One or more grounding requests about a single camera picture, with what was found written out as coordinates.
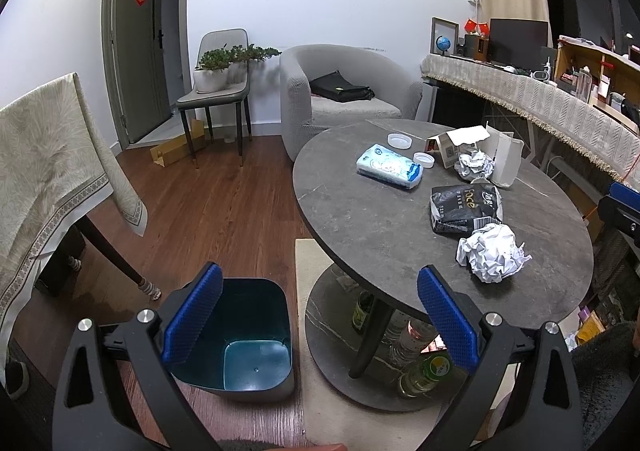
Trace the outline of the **white paper ball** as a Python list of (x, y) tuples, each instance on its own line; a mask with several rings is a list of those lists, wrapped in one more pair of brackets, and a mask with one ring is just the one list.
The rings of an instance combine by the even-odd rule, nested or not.
[(524, 245), (517, 245), (515, 234), (505, 224), (488, 224), (458, 242), (456, 260), (469, 267), (483, 283), (500, 283), (512, 277), (532, 260)]

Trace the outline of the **black snack bag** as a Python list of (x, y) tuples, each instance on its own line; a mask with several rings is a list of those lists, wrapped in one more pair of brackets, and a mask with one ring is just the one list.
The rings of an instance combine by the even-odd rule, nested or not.
[(502, 223), (500, 192), (489, 182), (434, 187), (430, 217), (435, 233), (469, 237), (477, 229)]

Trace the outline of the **blue white tissue pack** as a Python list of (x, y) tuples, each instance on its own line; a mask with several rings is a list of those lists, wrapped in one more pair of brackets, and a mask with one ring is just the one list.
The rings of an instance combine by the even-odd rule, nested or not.
[(359, 156), (356, 167), (358, 174), (406, 190), (416, 188), (423, 175), (420, 164), (379, 144), (367, 148)]

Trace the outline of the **teal trash bin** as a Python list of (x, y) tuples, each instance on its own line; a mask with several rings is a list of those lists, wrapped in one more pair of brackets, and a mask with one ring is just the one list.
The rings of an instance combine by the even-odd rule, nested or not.
[(290, 397), (292, 332), (281, 286), (262, 278), (224, 278), (221, 297), (188, 360), (165, 367), (179, 381), (231, 401)]

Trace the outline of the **long desk with fringe cloth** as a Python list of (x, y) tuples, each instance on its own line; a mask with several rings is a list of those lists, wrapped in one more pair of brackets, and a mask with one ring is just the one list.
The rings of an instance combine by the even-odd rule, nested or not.
[(450, 56), (427, 55), (421, 72), (523, 116), (618, 182), (639, 189), (639, 136), (600, 109), (533, 78)]

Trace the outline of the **wooden bookshelf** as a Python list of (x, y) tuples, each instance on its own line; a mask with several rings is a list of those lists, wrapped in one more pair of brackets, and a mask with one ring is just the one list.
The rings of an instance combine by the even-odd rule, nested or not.
[(560, 35), (552, 81), (639, 133), (638, 63), (582, 38)]

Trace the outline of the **white paper bag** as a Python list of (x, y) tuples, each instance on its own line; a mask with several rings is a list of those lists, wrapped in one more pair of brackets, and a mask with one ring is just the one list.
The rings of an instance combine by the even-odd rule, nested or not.
[(494, 161), (490, 181), (499, 188), (510, 188), (518, 177), (524, 141), (512, 132), (500, 132), (489, 125), (485, 130), (489, 137), (480, 143), (480, 148)]

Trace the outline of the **cardboard box on floor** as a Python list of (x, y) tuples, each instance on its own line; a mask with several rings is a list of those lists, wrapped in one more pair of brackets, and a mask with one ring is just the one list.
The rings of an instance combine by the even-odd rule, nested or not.
[[(205, 148), (206, 135), (203, 121), (197, 119), (191, 121), (190, 135), (195, 152)], [(175, 164), (181, 159), (190, 158), (192, 156), (185, 134), (152, 147), (150, 149), (150, 153), (152, 161), (161, 167), (167, 167), (171, 164)]]

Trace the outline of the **white plastic lid near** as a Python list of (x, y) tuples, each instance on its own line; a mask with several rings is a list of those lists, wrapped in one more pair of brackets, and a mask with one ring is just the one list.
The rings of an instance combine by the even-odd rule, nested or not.
[(418, 164), (427, 170), (435, 165), (435, 158), (431, 154), (425, 152), (416, 152), (413, 154), (413, 163)]

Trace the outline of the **torn white cardboard box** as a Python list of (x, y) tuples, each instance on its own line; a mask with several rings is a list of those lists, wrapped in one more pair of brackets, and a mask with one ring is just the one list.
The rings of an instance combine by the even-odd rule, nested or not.
[(484, 126), (473, 126), (448, 130), (448, 132), (432, 136), (427, 139), (425, 150), (427, 154), (438, 154), (445, 168), (453, 167), (461, 151), (477, 146), (479, 142), (490, 138), (490, 133)]

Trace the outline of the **black computer monitor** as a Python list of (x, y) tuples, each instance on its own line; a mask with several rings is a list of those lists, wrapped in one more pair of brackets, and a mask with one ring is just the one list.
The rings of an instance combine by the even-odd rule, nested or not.
[(541, 49), (548, 45), (549, 26), (545, 21), (491, 19), (488, 59), (517, 69), (541, 66)]

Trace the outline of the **white plastic lid far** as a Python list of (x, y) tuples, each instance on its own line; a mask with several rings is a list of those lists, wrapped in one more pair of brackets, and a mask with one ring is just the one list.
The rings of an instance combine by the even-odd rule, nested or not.
[(412, 138), (402, 133), (390, 133), (387, 143), (397, 150), (409, 150), (412, 146)]

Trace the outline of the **small blue globe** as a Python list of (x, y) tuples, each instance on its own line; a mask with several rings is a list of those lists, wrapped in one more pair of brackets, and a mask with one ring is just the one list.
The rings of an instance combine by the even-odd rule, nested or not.
[(446, 36), (439, 35), (436, 37), (435, 47), (441, 55), (446, 56), (451, 48), (450, 39)]

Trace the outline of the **potted green plant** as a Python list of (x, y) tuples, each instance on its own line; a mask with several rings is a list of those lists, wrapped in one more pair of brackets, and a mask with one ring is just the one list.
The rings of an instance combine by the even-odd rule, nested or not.
[(229, 75), (233, 68), (239, 71), (242, 66), (248, 68), (251, 62), (264, 62), (280, 56), (280, 50), (273, 47), (260, 47), (254, 44), (247, 46), (227, 45), (204, 52), (196, 63), (193, 81), (194, 89), (199, 94), (211, 94), (228, 86), (228, 81), (235, 82), (239, 75)]

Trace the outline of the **black handbag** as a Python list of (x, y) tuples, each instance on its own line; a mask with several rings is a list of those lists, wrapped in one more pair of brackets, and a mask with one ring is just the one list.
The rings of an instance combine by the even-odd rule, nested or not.
[(336, 102), (371, 100), (375, 97), (369, 86), (354, 85), (338, 71), (320, 76), (309, 82), (311, 93)]

